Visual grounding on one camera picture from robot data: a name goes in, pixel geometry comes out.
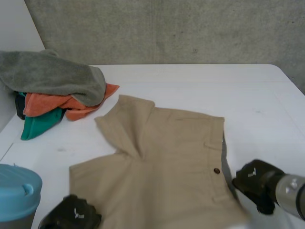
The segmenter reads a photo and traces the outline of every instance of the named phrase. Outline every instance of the beige fabric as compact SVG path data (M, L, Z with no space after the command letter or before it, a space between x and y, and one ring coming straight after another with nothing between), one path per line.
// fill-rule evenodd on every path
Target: beige fabric
M224 119L121 95L96 123L117 153L70 168L100 229L219 229L244 223L221 170Z

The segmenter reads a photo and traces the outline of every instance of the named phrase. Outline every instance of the blue lid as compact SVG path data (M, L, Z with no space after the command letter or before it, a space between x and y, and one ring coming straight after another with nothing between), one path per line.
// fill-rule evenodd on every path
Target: blue lid
M0 222L24 218L40 203L42 179L35 172L0 164Z

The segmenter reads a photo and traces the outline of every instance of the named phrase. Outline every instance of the gray towel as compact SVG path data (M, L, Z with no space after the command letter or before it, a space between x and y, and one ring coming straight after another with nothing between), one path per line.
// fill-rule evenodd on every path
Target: gray towel
M0 81L17 92L70 94L85 106L101 103L106 89L99 68L48 52L0 51Z

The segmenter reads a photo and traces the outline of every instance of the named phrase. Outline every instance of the white table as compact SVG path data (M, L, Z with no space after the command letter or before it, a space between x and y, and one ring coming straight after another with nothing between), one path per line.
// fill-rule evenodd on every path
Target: white table
M153 100L158 107L178 108L225 117L228 162L234 175L254 158L286 173L305 176L305 97L277 67L257 65L101 65L108 83L121 87L88 117L63 121L43 135L21 141L17 116L0 133L1 163L36 171L43 179L41 203L33 229L68 194L68 168L112 154L94 118L106 114L119 94ZM253 222L233 228L301 229L305 222L277 208L271 217L239 195Z

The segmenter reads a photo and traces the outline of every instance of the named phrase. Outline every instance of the gray container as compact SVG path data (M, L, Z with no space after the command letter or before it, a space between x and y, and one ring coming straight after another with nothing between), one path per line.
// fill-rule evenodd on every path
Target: gray container
M35 172L0 164L0 229L31 229L41 187Z
M0 223L0 229L31 229L35 213L36 211L22 219L2 222Z

